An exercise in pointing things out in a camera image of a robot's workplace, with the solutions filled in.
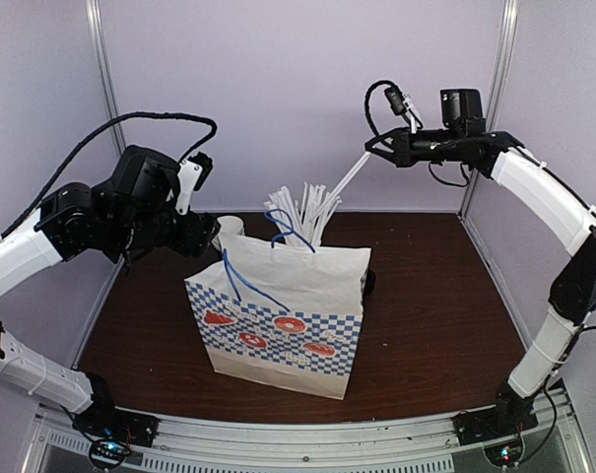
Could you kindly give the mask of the stack of black lids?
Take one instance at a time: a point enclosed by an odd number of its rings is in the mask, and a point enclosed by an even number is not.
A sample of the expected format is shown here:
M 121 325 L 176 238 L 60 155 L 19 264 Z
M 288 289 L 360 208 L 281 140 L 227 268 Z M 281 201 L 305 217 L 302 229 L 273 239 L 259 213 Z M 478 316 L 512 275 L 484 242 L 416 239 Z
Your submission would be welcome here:
M 372 269 L 368 268 L 365 271 L 364 276 L 362 277 L 362 293 L 364 298 L 370 296 L 373 293 L 375 282 L 375 272 Z

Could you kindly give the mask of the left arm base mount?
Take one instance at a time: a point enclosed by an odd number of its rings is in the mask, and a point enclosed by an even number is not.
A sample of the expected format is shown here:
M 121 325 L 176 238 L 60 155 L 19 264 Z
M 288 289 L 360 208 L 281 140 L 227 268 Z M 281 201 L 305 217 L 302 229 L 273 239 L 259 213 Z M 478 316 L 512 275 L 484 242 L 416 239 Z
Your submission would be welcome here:
M 73 427 L 92 439 L 112 439 L 133 446 L 151 447 L 159 420 L 119 408 L 90 407 L 81 414 L 72 413 Z

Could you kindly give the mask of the stack of paper cups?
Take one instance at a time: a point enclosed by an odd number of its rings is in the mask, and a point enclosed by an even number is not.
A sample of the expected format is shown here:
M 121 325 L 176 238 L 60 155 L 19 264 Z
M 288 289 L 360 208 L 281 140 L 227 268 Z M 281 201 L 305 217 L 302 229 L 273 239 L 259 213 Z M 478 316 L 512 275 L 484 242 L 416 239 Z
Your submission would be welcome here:
M 217 219 L 220 225 L 220 233 L 231 236 L 242 236 L 244 234 L 244 221 L 235 215 L 224 215 Z

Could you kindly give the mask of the single white straw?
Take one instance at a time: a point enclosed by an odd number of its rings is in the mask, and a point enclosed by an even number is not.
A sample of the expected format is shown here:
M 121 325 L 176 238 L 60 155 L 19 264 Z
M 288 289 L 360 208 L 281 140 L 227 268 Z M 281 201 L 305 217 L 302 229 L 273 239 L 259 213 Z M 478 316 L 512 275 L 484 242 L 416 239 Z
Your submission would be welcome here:
M 311 221 L 317 219 L 329 205 L 331 205 L 337 197 L 340 196 L 341 192 L 347 187 L 347 185 L 353 180 L 357 173 L 364 167 L 371 156 L 370 152 L 365 152 L 355 164 L 346 172 L 341 178 L 337 185 L 330 191 L 325 197 L 324 201 L 316 208 Z

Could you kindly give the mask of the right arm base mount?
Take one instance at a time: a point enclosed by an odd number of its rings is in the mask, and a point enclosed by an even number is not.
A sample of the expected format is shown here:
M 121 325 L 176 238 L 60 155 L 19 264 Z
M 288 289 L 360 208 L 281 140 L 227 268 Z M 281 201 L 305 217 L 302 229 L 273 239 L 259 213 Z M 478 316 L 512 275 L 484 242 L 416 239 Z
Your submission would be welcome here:
M 502 421 L 495 407 L 460 411 L 452 418 L 452 423 L 460 445 L 514 436 L 539 425 L 535 414 L 525 414 L 516 421 Z

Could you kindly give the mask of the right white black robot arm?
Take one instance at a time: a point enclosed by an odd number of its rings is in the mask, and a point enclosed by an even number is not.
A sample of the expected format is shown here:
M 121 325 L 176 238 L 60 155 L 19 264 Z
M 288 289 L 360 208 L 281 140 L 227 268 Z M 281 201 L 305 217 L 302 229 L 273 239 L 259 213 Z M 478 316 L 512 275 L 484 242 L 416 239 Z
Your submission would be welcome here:
M 476 89 L 440 93 L 440 129 L 427 129 L 411 100 L 389 80 L 369 87 L 383 90 L 392 112 L 405 124 L 375 131 L 364 145 L 397 168 L 425 162 L 457 163 L 476 170 L 511 192 L 559 239 L 570 260 L 553 282 L 546 318 L 532 345 L 497 389 L 488 427 L 507 435 L 529 415 L 534 397 L 567 359 L 587 318 L 596 309 L 596 208 L 588 205 L 525 146 L 507 132 L 486 128 Z

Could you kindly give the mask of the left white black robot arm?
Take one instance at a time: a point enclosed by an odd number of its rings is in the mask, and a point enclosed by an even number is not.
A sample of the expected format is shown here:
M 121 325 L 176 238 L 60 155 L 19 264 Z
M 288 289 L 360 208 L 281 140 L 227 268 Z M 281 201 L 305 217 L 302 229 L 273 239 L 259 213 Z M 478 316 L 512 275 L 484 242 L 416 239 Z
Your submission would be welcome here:
M 130 146 L 106 181 L 62 186 L 0 237 L 0 298 L 87 250 L 112 262 L 132 262 L 160 247 L 185 257 L 202 256 L 219 225 L 207 213 L 194 213 L 190 204 L 212 169 L 204 153 L 176 162 Z M 1 321 L 0 379 L 59 404 L 104 438 L 123 430 L 123 415 L 102 377 L 63 368 L 20 343 Z

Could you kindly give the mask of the checkered paper takeout bag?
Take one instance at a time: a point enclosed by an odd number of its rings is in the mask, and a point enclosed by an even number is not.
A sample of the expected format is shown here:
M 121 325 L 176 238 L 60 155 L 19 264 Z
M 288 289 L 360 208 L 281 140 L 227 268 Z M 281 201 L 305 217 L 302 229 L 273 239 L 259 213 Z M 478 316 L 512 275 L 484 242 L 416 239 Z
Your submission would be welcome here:
M 185 279 L 215 372 L 341 400 L 364 319 L 368 247 L 314 245 L 283 210 L 271 240 L 221 235 L 222 256 Z

